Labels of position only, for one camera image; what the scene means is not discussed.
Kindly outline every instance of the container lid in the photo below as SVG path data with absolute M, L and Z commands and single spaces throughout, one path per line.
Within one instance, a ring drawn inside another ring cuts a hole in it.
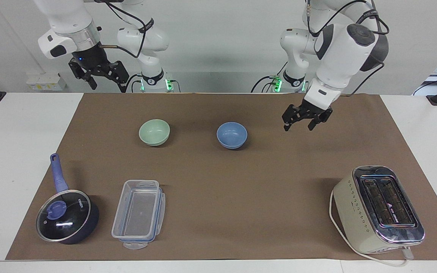
M 89 215 L 87 195 L 78 190 L 66 190 L 45 202 L 36 218 L 36 229 L 44 240 L 65 240 L 82 228 Z
M 122 242 L 151 242 L 157 235 L 162 190 L 153 180 L 129 180 L 123 186 L 112 236 Z

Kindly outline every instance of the green bowl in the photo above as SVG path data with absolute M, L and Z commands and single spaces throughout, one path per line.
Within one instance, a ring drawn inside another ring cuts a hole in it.
M 170 126 L 161 119 L 146 121 L 139 128 L 139 138 L 150 146 L 159 146 L 165 143 L 170 136 Z

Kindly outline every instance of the white cable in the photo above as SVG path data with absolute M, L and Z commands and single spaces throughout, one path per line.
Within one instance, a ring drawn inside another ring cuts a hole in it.
M 352 245 L 350 244 L 350 242 L 348 242 L 348 240 L 347 240 L 347 238 L 345 237 L 345 235 L 343 235 L 342 231 L 340 230 L 340 228 L 339 228 L 338 225 L 336 224 L 335 220 L 333 219 L 333 216 L 332 216 L 332 204 L 333 204 L 333 191 L 332 191 L 332 193 L 331 193 L 331 195 L 330 195 L 330 219 L 332 220 L 333 224 L 335 225 L 335 228 L 338 230 L 338 233 L 340 233 L 340 235 L 341 235 L 341 237 L 343 238 L 343 240 L 345 240 L 345 243 L 347 243 L 347 245 L 348 245 L 348 246 L 349 246 L 349 247 L 350 247 L 350 248 L 351 248 L 355 253 L 357 253 L 357 254 L 359 254 L 360 256 L 365 257 L 365 258 L 367 258 L 367 259 L 371 259 L 372 261 L 376 261 L 376 262 L 378 262 L 378 263 L 382 263 L 382 264 L 385 264 L 385 265 L 388 265 L 388 266 L 403 267 L 403 266 L 405 266 L 405 265 L 408 263 L 408 260 L 406 259 L 406 260 L 404 260 L 404 262 L 402 262 L 402 264 L 393 264 L 393 263 L 389 263 L 389 262 L 382 261 L 382 260 L 379 260 L 379 259 L 375 259 L 375 258 L 373 258 L 373 257 L 371 257 L 371 256 L 368 256 L 368 255 L 366 255 L 366 254 L 362 254 L 362 253 L 358 252 L 357 250 L 355 250 L 354 247 L 352 247 Z

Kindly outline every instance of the toaster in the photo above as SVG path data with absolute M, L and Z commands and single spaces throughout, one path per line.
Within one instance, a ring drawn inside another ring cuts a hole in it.
M 333 189 L 345 236 L 363 254 L 379 254 L 423 242 L 423 225 L 395 173 L 359 166 Z

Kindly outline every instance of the black cable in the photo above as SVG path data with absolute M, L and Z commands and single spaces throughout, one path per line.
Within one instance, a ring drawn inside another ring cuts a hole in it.
M 257 81 L 257 83 L 255 83 L 254 87 L 253 87 L 252 90 L 250 91 L 250 93 L 253 93 L 253 92 L 254 92 L 254 89 L 256 88 L 256 86 L 257 86 L 261 81 L 263 81 L 263 80 L 265 80 L 265 79 L 269 79 L 269 76 L 262 77 L 259 81 Z
M 367 78 L 365 78 L 363 81 L 362 81 L 362 83 L 360 83 L 359 84 L 359 86 L 357 86 L 357 88 L 355 88 L 355 90 L 352 92 L 352 93 L 350 93 L 350 94 L 348 94 L 348 95 L 341 95 L 342 97 L 352 97 L 355 93 L 357 93 L 357 91 L 362 87 L 362 85 L 364 85 L 364 83 L 371 77 L 371 76 L 373 76 L 375 73 L 377 73 L 380 69 L 382 69 L 384 66 L 385 66 L 385 64 L 384 64 L 384 62 L 382 62 L 382 61 L 379 61 L 379 60 L 377 60 L 377 59 L 375 59 L 376 61 L 378 61 L 379 63 L 380 63 L 380 67 L 378 68 L 378 69 L 376 69 L 375 71 L 373 71 L 369 76 L 367 76 Z
M 134 58 L 137 58 L 137 57 L 139 57 L 139 55 L 141 54 L 141 52 L 142 52 L 142 50 L 143 50 L 143 46 L 144 46 L 144 39 L 146 38 L 146 24 L 141 20 L 141 19 L 139 19 L 138 17 L 136 17 L 136 16 L 134 16 L 134 15 L 132 15 L 132 14 L 130 14 L 130 13 L 128 13 L 128 12 L 126 12 L 126 11 L 124 11 L 124 10 L 122 10 L 122 9 L 120 9 L 120 8 L 118 8 L 118 7 L 116 7 L 115 5 L 113 5 L 113 4 L 111 4 L 110 2 L 109 2 L 109 0 L 103 0 L 104 1 L 104 3 L 106 3 L 106 5 L 109 7 L 109 9 L 111 9 L 119 18 L 121 18 L 122 20 L 124 20 L 122 17 L 120 17 L 113 9 L 116 9 L 116 10 L 118 10 L 118 11 L 120 11 L 120 12 L 122 12 L 123 14 L 126 14 L 127 16 L 129 16 L 129 17 L 131 17 L 131 18 L 133 18 L 133 19 L 136 19 L 136 20 L 138 20 L 141 24 L 143 24 L 143 28 L 144 28 L 144 32 L 143 32 L 143 39 L 141 40 L 141 45 L 139 46 L 139 50 L 138 50 L 138 52 L 137 52 L 137 55 L 133 55 L 131 52 L 129 52 L 127 49 L 124 49 L 124 48 L 122 48 L 122 47 L 120 47 L 120 46 L 116 46 L 116 48 L 117 49 L 120 49 L 120 50 L 123 50 L 123 51 L 125 51 L 125 52 L 127 52 L 128 54 L 130 54 L 132 57 L 134 57 Z
M 374 0 L 371 0 L 371 3 L 372 3 L 372 7 L 373 7 L 373 9 L 374 9 L 374 10 L 377 10 L 377 8 L 375 7 L 375 2 L 374 2 Z M 380 22 L 379 22 L 378 20 L 376 20 L 376 22 L 377 22 L 377 30 L 378 30 L 378 31 L 381 31 L 382 29 L 380 28 Z
M 338 9 L 336 12 L 335 12 L 335 14 L 333 14 L 333 16 L 332 17 L 330 17 L 330 19 L 322 26 L 322 28 L 319 30 L 319 31 L 317 31 L 317 32 L 312 32 L 311 31 L 311 28 L 310 28 L 310 24 L 309 24 L 309 17 L 307 17 L 307 25 L 308 25 L 308 31 L 309 31 L 309 33 L 311 33 L 311 35 L 312 36 L 314 36 L 314 37 L 318 37 L 319 36 L 319 34 L 323 31 L 323 29 L 326 27 L 326 26 L 328 26 L 328 24 L 333 20 L 333 18 L 335 18 L 343 9 L 345 9 L 346 7 L 348 7 L 348 6 L 350 6 L 350 5 L 352 5 L 352 4 L 355 4 L 355 3 L 359 3 L 359 2 L 362 2 L 362 3 L 366 3 L 366 0 L 354 0 L 354 1 L 351 1 L 351 2 L 348 2 L 347 4 L 345 4 L 343 7 L 341 7 L 340 9 Z
M 279 70 L 279 72 L 276 74 L 276 76 L 279 76 L 279 74 L 281 73 L 281 71 L 283 71 L 283 69 L 286 67 L 286 64 L 288 64 L 288 62 L 285 62 L 285 64 L 283 65 L 283 67 L 281 68 L 281 70 Z M 269 92 L 269 88 L 271 88 L 271 85 L 269 85 L 269 87 L 267 88 L 266 93 Z
M 129 87 L 130 82 L 131 82 L 132 79 L 135 78 L 135 77 L 142 77 L 142 75 L 141 75 L 141 74 L 134 74 L 134 75 L 130 76 L 129 79 L 128 79 L 128 81 L 127 81 L 127 83 L 126 83 L 126 89 L 125 89 L 126 91 L 127 91 L 127 88 Z
M 131 55 L 133 58 L 139 57 L 139 54 L 141 53 L 141 52 L 138 52 L 137 55 L 134 55 L 134 54 L 132 54 L 132 52 L 130 52 L 129 50 L 127 50 L 123 47 L 120 47 L 119 45 L 100 45 L 100 48 L 102 48 L 102 49 L 119 49 L 119 50 L 122 50 L 122 51 L 126 52 L 127 54 Z
M 119 19 L 121 19 L 121 20 L 123 20 L 124 22 L 126 22 L 126 20 L 124 20 L 122 17 L 120 17 L 119 14 L 118 14 L 115 10 L 111 9 L 111 11 L 114 12 L 114 14 L 115 14 L 117 17 L 119 17 Z
M 264 89 L 265 89 L 266 86 L 268 86 L 268 85 L 269 85 L 269 87 L 267 88 L 266 93 L 269 92 L 269 88 L 271 87 L 271 85 L 273 85 L 273 83 L 266 83 L 266 84 L 264 85 L 264 87 L 262 87 L 261 93 L 264 93 Z
M 177 80 L 171 80 L 170 83 L 176 83 L 178 85 L 178 91 L 181 93 L 182 89 L 180 88 L 180 83 Z
M 131 92 L 131 93 L 134 93 L 134 84 L 135 84 L 135 83 L 140 83 L 140 82 L 141 82 L 140 80 L 138 80 L 138 81 L 133 81 L 133 82 L 132 82 L 132 84 L 130 85 L 130 92 Z
M 380 23 L 382 23 L 384 25 L 385 31 L 381 31 L 382 29 L 380 28 L 380 26 L 378 26 L 379 31 L 372 31 L 372 32 L 375 33 L 375 34 L 378 34 L 378 35 L 387 35 L 387 34 L 389 34 L 390 33 L 389 26 L 387 26 L 387 24 L 382 19 L 380 19 L 380 17 L 378 15 L 376 15 L 374 17 L 375 17 L 375 20 L 377 21 L 377 23 L 380 22 Z
M 432 85 L 433 83 L 437 83 L 437 80 L 435 80 L 432 83 L 427 83 L 426 85 L 421 86 L 420 88 L 416 89 L 416 91 L 414 91 L 414 93 L 412 95 L 416 95 L 416 92 L 418 92 L 421 88 L 426 87 L 428 85 Z

